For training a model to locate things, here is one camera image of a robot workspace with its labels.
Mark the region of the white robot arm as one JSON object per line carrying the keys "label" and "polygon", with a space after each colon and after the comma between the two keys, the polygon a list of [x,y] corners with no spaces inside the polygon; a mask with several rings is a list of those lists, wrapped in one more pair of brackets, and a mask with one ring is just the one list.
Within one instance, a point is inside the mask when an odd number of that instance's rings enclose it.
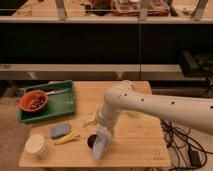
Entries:
{"label": "white robot arm", "polygon": [[213,99],[143,94],[124,80],[104,92],[104,101],[94,120],[113,128],[123,110],[143,112],[213,135]]}

